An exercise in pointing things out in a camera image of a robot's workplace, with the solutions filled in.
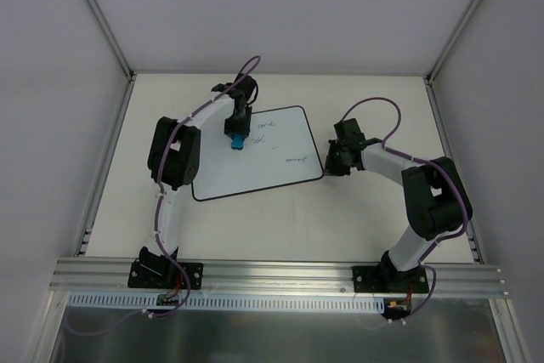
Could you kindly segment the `blue whiteboard eraser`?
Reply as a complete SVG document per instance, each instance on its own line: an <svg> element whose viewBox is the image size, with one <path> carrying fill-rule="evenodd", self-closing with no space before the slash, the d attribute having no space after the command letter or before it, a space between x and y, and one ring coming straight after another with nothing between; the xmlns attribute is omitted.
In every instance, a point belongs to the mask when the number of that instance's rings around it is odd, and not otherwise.
<svg viewBox="0 0 544 363"><path fill-rule="evenodd" d="M231 140L231 148L233 150L242 150L244 148L244 140L245 137L240 134L236 134L233 136Z"/></svg>

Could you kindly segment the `white whiteboard black frame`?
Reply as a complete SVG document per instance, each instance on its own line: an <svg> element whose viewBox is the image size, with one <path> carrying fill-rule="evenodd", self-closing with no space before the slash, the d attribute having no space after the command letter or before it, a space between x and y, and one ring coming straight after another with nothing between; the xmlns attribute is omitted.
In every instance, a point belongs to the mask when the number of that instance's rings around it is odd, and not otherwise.
<svg viewBox="0 0 544 363"><path fill-rule="evenodd" d="M197 201L210 201L321 179L321 160L304 108L294 105L252 114L243 148L224 134L227 107L201 128L198 173L192 183Z"/></svg>

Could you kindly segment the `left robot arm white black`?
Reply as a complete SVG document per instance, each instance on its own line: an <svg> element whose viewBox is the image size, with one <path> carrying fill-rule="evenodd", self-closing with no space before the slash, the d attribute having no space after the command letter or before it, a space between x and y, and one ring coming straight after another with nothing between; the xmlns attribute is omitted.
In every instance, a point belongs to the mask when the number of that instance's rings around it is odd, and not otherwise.
<svg viewBox="0 0 544 363"><path fill-rule="evenodd" d="M132 263L130 287L192 287L186 270L177 266L178 236L184 187L193 183L200 166L201 128L207 121L220 118L231 148L241 150L250 133L257 95L257 82L240 73L233 82L212 88L209 100L185 119L164 116L158 120L147 159L158 189L153 230Z"/></svg>

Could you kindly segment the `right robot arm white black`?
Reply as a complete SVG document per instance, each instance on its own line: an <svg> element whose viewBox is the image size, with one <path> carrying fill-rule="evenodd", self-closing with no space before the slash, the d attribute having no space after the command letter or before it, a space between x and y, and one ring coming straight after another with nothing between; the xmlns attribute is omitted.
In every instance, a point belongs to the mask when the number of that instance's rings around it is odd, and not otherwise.
<svg viewBox="0 0 544 363"><path fill-rule="evenodd" d="M379 293L430 292L424 259L473 216L454 162L445 156L431 161L408 156L368 139L355 119L334 125L326 173L349 176L353 169L378 174L403 189L408 227L374 267L352 268L354 291Z"/></svg>

